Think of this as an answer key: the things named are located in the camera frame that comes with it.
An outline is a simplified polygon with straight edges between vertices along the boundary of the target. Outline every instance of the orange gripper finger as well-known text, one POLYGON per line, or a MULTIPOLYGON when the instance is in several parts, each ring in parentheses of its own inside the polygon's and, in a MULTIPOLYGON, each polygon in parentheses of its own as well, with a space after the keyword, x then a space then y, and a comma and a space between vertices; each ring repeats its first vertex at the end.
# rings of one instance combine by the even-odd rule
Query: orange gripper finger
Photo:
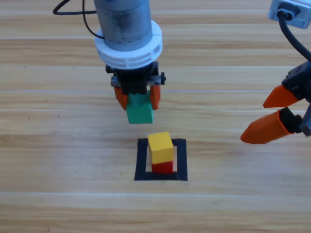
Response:
POLYGON ((159 108, 160 99, 161 99, 160 86, 150 86, 150 102, 153 110, 159 108))
POLYGON ((128 96, 124 95, 122 93, 122 90, 120 87, 114 87, 115 88, 115 93, 116 93, 116 98, 118 100, 118 102, 120 103, 121 107, 126 110, 126 106, 127 106, 127 101, 128 101, 128 96))
POLYGON ((293 134, 287 131, 280 120, 279 110, 252 122, 241 136, 241 140, 250 144, 265 144, 293 134))
POLYGON ((266 99, 263 107, 265 108, 277 108, 277 107, 288 107, 296 102, 297 98, 287 90, 283 85, 277 86, 271 92, 271 94, 266 99))

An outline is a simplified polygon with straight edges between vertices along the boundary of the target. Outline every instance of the wood grain surface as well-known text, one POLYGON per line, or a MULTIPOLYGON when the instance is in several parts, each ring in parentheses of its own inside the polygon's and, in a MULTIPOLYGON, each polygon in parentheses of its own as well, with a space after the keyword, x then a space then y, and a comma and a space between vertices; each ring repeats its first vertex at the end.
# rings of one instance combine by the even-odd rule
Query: wood grain surface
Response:
POLYGON ((82 16, 54 16, 58 1, 0 0, 1 233, 311 232, 310 139, 240 140, 305 61, 271 0, 151 0, 167 76, 152 125, 128 124, 82 16), (188 182, 134 181, 137 139, 161 131, 187 139, 188 182))

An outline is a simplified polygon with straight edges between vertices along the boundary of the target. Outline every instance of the black tape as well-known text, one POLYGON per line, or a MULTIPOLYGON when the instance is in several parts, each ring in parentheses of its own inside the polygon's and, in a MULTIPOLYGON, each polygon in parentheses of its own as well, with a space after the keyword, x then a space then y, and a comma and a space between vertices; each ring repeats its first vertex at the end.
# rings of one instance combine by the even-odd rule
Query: black tape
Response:
POLYGON ((177 147, 177 171, 172 174, 158 174, 146 172, 148 139, 138 139, 135 181, 188 181, 187 142, 181 138, 172 139, 172 142, 177 147))

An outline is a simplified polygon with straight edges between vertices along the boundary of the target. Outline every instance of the gray connector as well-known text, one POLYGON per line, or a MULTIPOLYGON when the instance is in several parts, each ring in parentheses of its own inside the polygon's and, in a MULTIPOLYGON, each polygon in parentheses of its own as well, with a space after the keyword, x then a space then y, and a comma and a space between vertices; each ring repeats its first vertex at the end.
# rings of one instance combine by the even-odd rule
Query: gray connector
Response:
POLYGON ((311 136, 311 104, 309 105, 306 114, 303 117, 300 129, 302 130, 305 136, 307 137, 311 136))
POLYGON ((284 3, 292 4, 300 10, 300 13, 288 21, 287 24, 301 29, 308 28, 311 21, 311 0, 272 0, 268 18, 278 21, 277 12, 280 5, 284 3))
POLYGON ((149 0, 94 0, 107 46, 134 51, 152 38, 149 0))

